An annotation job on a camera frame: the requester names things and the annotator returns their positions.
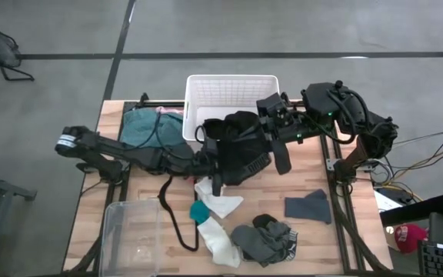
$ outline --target wooden tabletop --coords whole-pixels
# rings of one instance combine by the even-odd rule
[[[98,131],[101,135],[117,139],[123,103],[124,101],[104,102],[98,122]],[[292,164],[292,170],[289,173],[279,175],[272,163],[240,186],[225,188],[224,195],[240,195],[244,197],[244,201],[225,219],[220,219],[213,214],[212,216],[225,228],[228,234],[237,225],[250,224],[255,216],[263,213],[268,213],[279,221],[287,222],[292,229],[298,232],[295,259],[291,262],[279,262],[266,268],[262,268],[255,262],[242,262],[238,269],[215,265],[202,237],[200,237],[200,246],[197,252],[190,252],[181,247],[169,214],[160,207],[159,274],[303,275],[342,273],[334,223],[326,225],[323,222],[291,219],[284,216],[285,197],[305,197],[317,189],[323,189],[328,193],[328,181],[319,139],[318,137],[310,138],[306,139],[302,145],[290,143],[287,146]],[[334,152],[330,141],[328,146],[329,152],[333,156]],[[343,145],[341,147],[343,156],[346,157],[354,147],[355,144]],[[365,173],[358,174],[358,177],[369,178]],[[156,197],[167,179],[167,175],[153,176],[133,167],[129,179],[128,201]],[[83,189],[97,181],[98,175],[87,175]],[[75,266],[96,240],[104,211],[106,191],[107,185],[99,185],[81,197],[65,258],[64,270]],[[351,200],[360,236],[379,260],[387,267],[392,268],[391,257],[370,182],[358,181],[354,183]],[[193,221],[189,218],[189,208],[193,203],[192,183],[175,178],[168,189],[167,203],[175,213],[184,241],[193,246],[195,229]],[[355,268],[351,240],[348,236],[346,238],[351,267]],[[130,252],[126,251],[121,254],[119,265],[121,265],[121,261],[131,265],[132,257],[128,256],[130,255],[128,253]]]

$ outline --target tripod leg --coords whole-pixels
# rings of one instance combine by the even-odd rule
[[[14,72],[18,72],[22,75],[28,76],[27,78],[9,78],[8,75],[6,74],[5,68]],[[34,76],[23,72],[21,70],[15,69],[15,68],[9,68],[9,67],[5,67],[5,66],[0,66],[1,69],[1,73],[3,74],[3,77],[5,78],[6,81],[34,81]]]

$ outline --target teal towel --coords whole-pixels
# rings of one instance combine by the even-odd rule
[[[194,219],[198,224],[204,223],[209,219],[209,209],[206,207],[203,201],[195,201],[191,205],[191,210],[189,211],[189,217]]]
[[[121,142],[133,146],[142,145],[152,133],[157,116],[158,113],[153,108],[138,108],[126,112],[123,118]],[[176,113],[162,114],[157,132],[165,146],[185,143],[184,138],[182,138],[182,115]],[[161,148],[155,134],[141,147]]]

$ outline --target red hat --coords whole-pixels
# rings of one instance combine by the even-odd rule
[[[403,224],[394,231],[394,239],[401,253],[411,253],[418,247],[418,241],[427,238],[427,231],[415,224]]]

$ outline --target concrete floor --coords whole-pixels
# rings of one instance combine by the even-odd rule
[[[127,4],[0,0],[0,30],[25,54],[114,53]],[[443,51],[443,0],[138,0],[125,45],[127,53],[360,51]],[[0,179],[38,190],[33,203],[15,200],[0,240],[0,275],[60,271],[83,175],[53,148],[64,126],[95,126],[111,64],[24,61],[35,82],[0,76]],[[443,58],[122,61],[112,98],[181,99],[186,78],[203,73],[276,75],[295,98],[311,82],[341,79],[372,111],[393,117],[398,140],[443,131]],[[410,165],[442,142],[389,157]],[[439,195],[443,161],[403,181],[424,198]]]

